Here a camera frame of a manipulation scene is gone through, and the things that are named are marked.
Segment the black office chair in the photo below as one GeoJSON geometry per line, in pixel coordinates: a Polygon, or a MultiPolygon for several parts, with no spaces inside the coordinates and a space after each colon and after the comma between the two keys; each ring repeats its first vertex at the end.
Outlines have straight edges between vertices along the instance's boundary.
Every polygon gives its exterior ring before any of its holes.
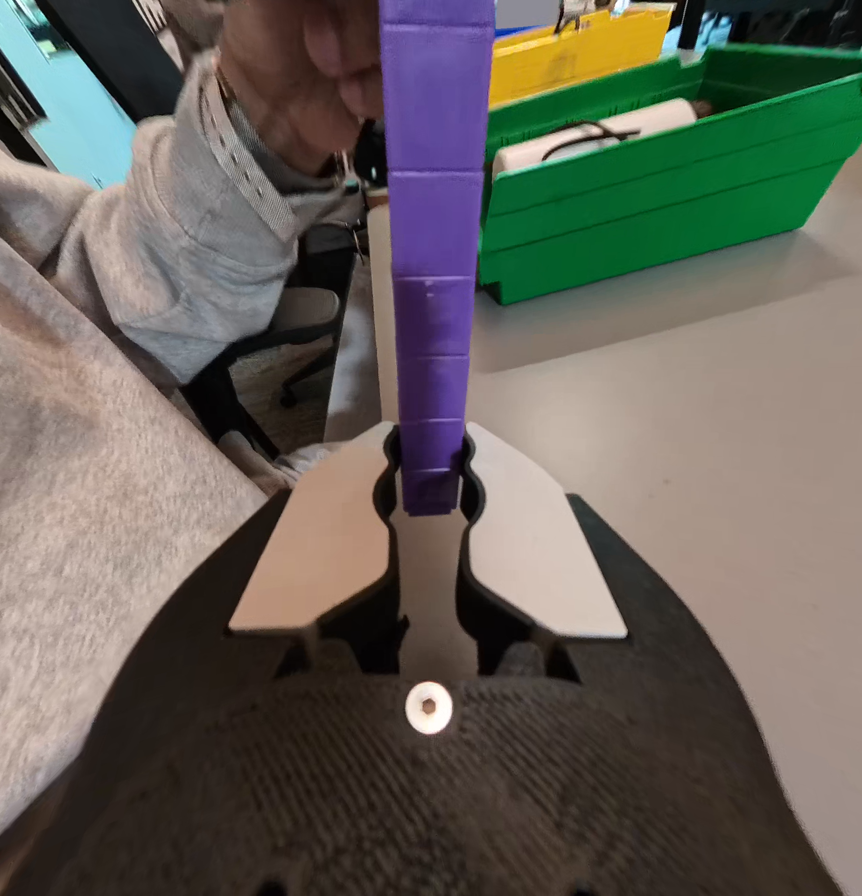
{"type": "Polygon", "coordinates": [[[280,449],[239,400],[231,369],[266,350],[330,338],[323,353],[281,383],[280,406],[291,409],[298,402],[294,387],[332,367],[354,270],[357,260],[363,259],[358,239],[363,229],[362,220],[352,226],[333,221],[310,229],[299,242],[293,282],[283,291],[267,328],[232,343],[181,387],[182,398],[211,442],[218,444],[223,436],[236,432],[267,459],[278,459],[280,449]]]}

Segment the person's left forearm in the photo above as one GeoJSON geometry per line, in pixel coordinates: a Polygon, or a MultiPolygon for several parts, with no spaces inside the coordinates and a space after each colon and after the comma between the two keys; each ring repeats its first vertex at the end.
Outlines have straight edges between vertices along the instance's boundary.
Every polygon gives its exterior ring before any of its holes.
{"type": "Polygon", "coordinates": [[[0,151],[0,292],[50,287],[147,376],[189,383],[276,312],[331,178],[269,171],[229,123],[179,110],[141,126],[121,185],[91,188],[0,151]]]}

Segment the person's left hand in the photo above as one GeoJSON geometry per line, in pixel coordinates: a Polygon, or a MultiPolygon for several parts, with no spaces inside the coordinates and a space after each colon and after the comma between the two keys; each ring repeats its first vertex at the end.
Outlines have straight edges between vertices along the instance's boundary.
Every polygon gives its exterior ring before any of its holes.
{"type": "Polygon", "coordinates": [[[303,175],[384,115],[377,1],[231,2],[217,61],[260,140],[303,175]]]}

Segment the white box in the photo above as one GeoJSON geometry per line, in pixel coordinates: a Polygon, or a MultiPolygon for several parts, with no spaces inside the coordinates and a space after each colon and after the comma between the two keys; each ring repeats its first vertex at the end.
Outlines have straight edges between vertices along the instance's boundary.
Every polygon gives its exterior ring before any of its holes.
{"type": "Polygon", "coordinates": [[[700,113],[692,102],[678,98],[612,118],[577,121],[497,151],[492,162],[492,178],[677,130],[695,124],[706,115],[707,111],[700,113]]]}

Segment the yellow plastic bin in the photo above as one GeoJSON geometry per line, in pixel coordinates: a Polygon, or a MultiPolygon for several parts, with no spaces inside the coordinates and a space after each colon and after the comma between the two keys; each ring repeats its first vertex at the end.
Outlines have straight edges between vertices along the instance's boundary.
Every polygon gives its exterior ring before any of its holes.
{"type": "Polygon", "coordinates": [[[659,59],[675,3],[628,3],[582,15],[560,30],[494,41],[491,109],[659,59]]]}

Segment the grey desk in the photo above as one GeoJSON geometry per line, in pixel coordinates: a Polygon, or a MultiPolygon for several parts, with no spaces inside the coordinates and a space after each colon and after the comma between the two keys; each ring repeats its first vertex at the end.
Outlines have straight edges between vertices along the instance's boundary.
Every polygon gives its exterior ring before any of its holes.
{"type": "Polygon", "coordinates": [[[862,146],[801,230],[506,308],[477,293],[468,417],[694,612],[862,894],[862,146]]]}

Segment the long purple block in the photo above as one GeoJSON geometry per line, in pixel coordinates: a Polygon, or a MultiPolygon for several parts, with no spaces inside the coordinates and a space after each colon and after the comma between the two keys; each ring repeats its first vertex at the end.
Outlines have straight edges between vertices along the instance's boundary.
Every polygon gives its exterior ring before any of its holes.
{"type": "Polygon", "coordinates": [[[402,504],[454,510],[494,42],[492,1],[380,2],[402,504]]]}

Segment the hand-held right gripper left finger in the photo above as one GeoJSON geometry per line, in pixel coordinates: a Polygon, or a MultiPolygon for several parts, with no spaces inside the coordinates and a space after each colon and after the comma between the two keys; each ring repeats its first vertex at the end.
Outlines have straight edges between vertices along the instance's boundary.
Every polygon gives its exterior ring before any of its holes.
{"type": "Polygon", "coordinates": [[[382,421],[303,473],[230,618],[232,633],[305,631],[383,581],[394,566],[397,434],[382,421]]]}

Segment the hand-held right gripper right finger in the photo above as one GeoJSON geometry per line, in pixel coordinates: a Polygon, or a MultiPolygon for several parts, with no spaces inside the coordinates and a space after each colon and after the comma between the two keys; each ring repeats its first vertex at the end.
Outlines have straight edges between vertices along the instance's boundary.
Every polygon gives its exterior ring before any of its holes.
{"type": "Polygon", "coordinates": [[[475,422],[467,424],[459,576],[519,623],[570,640],[629,631],[561,484],[475,422]]]}

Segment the green plastic bin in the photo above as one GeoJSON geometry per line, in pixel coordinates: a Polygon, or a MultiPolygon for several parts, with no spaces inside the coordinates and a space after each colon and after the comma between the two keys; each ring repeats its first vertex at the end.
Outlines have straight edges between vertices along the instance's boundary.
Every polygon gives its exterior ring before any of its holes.
{"type": "Polygon", "coordinates": [[[477,283],[501,305],[802,228],[862,144],[862,52],[731,43],[490,111],[477,283]],[[688,126],[493,177],[577,121],[704,101],[688,126]]]}

